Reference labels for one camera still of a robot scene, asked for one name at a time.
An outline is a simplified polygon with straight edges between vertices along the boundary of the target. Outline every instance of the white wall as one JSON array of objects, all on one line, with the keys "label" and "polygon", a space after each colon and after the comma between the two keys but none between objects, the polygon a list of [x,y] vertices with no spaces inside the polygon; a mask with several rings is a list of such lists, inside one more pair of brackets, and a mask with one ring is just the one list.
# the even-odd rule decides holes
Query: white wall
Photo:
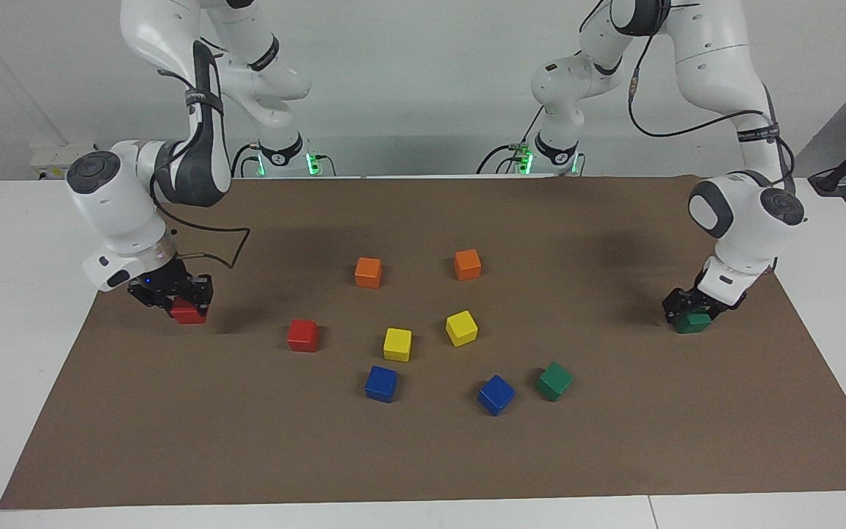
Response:
[{"label": "white wall", "polygon": [[[303,134],[349,174],[466,173],[490,148],[520,140],[537,109],[532,71],[575,51],[578,23],[595,3],[261,1],[275,14],[284,53],[315,79],[308,99],[293,104]],[[772,91],[785,138],[801,151],[846,100],[846,0],[745,0],[745,9],[756,69]],[[118,36],[118,2],[0,0],[0,56],[23,88],[0,80],[0,178],[28,177],[28,147],[60,137],[107,147],[186,134],[182,87],[127,50]],[[25,90],[32,101],[21,97]],[[649,140],[628,123],[624,98],[620,88],[585,105],[588,172],[714,174],[738,167],[728,124]],[[679,96],[664,40],[649,54],[635,104],[654,129],[711,116]],[[231,147],[253,136],[232,104],[228,136]]]}]

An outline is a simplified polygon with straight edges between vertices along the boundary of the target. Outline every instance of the cube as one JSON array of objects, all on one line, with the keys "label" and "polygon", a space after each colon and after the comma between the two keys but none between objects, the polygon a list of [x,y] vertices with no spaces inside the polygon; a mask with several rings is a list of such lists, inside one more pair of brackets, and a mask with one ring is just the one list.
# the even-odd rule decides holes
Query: cube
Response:
[{"label": "cube", "polygon": [[472,318],[471,312],[462,311],[446,318],[446,334],[457,348],[476,341],[479,337],[479,326]]},{"label": "cube", "polygon": [[491,415],[498,416],[514,398],[514,388],[501,376],[495,375],[479,391],[479,402]]},{"label": "cube", "polygon": [[293,351],[314,353],[319,350],[319,326],[312,320],[293,320],[286,342]]},{"label": "cube", "polygon": [[358,259],[355,267],[355,284],[362,288],[380,288],[380,276],[383,274],[383,265],[380,259],[362,257]]},{"label": "cube", "polygon": [[413,332],[403,328],[389,328],[383,337],[383,358],[389,361],[410,361]]},{"label": "cube", "polygon": [[547,400],[551,402],[557,402],[574,382],[574,376],[555,361],[550,362],[550,365],[540,376],[535,387],[541,395],[547,397]]},{"label": "cube", "polygon": [[707,312],[695,311],[681,314],[674,320],[674,328],[678,334],[698,334],[708,328],[714,320]]},{"label": "cube", "polygon": [[367,398],[387,402],[394,402],[394,394],[397,392],[397,372],[379,366],[370,368],[365,383],[365,395]]},{"label": "cube", "polygon": [[182,325],[201,325],[208,321],[208,312],[202,316],[194,305],[182,298],[175,298],[172,301],[172,308],[168,309],[168,315]]},{"label": "cube", "polygon": [[481,275],[481,260],[475,250],[457,251],[453,260],[456,278],[459,281],[474,280]]}]

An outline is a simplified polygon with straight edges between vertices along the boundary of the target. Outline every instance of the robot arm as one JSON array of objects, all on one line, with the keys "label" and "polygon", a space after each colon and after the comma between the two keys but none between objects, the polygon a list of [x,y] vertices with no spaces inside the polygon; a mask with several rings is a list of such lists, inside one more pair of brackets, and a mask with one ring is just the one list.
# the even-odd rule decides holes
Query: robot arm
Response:
[{"label": "robot arm", "polygon": [[[674,43],[682,96],[730,117],[742,151],[741,170],[702,181],[692,191],[691,217],[717,239],[715,254],[694,288],[676,289],[664,303],[669,323],[690,312],[716,318],[739,306],[746,289],[773,265],[805,215],[793,194],[795,184],[787,178],[772,100],[753,68],[739,0],[698,0],[681,6],[671,0],[600,2],[581,29],[580,53],[547,64],[534,75],[533,91],[545,109],[534,138],[541,154],[535,165],[548,164],[557,174],[570,172],[583,125],[579,101],[618,86],[628,44],[634,37],[658,34]],[[637,71],[629,90],[630,114],[636,89]]]},{"label": "robot arm", "polygon": [[[100,290],[127,284],[147,306],[182,322],[204,321],[214,295],[211,276],[187,271],[156,204],[209,207],[228,192],[222,83],[224,94],[245,101],[261,134],[271,134],[262,145],[292,134],[288,108],[272,117],[251,112],[264,108],[259,97],[279,105],[305,97],[310,87],[308,78],[279,60],[278,40],[257,21],[258,8],[253,0],[123,0],[120,27],[131,50],[185,84],[190,132],[184,141],[121,141],[110,151],[84,155],[68,171],[75,204],[104,238],[105,247],[84,262]],[[200,40],[202,10],[221,39],[242,50],[221,54],[224,66]],[[295,137],[301,148],[298,132]]]}]

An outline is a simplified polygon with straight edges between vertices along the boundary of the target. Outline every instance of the yellow block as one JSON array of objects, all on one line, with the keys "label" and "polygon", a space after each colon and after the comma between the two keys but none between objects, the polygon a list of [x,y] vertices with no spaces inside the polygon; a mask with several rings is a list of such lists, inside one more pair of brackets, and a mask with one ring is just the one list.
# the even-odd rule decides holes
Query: yellow block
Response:
[{"label": "yellow block", "polygon": [[476,325],[476,320],[472,319],[471,312],[462,311],[446,318],[446,334],[452,339],[452,344],[459,348],[468,342],[476,341],[479,337],[479,326]]},{"label": "yellow block", "polygon": [[402,328],[389,328],[383,338],[383,358],[391,361],[410,361],[410,342],[413,332]]}]

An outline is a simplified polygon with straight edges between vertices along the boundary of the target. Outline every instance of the white table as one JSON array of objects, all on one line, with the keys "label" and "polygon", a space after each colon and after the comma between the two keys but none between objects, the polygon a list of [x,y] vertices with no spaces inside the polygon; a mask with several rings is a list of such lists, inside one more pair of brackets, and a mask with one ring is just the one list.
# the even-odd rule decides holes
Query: white table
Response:
[{"label": "white table", "polygon": [[[810,221],[776,274],[846,391],[846,205],[800,187]],[[97,244],[61,181],[0,181],[0,496],[93,302],[79,265]],[[834,529],[846,492],[0,512],[23,529],[372,525]]]}]

